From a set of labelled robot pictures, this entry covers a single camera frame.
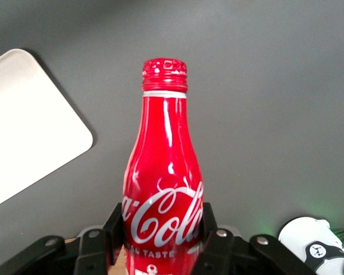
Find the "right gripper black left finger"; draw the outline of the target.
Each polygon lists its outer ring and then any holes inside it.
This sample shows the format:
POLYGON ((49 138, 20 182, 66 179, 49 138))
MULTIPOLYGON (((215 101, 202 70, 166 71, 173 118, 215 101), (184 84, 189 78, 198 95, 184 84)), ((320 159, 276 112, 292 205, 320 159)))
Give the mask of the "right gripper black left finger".
POLYGON ((0 274, 108 274, 123 246, 122 204, 73 241, 47 235, 0 265, 0 274))

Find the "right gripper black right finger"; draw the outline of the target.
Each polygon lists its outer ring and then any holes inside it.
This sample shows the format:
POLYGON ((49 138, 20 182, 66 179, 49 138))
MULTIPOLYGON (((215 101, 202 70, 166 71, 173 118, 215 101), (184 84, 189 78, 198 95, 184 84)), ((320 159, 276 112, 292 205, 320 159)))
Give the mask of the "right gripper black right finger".
POLYGON ((219 228, 210 203, 204 203, 200 229, 203 251, 191 274, 315 274, 271 235, 245 241, 219 228))

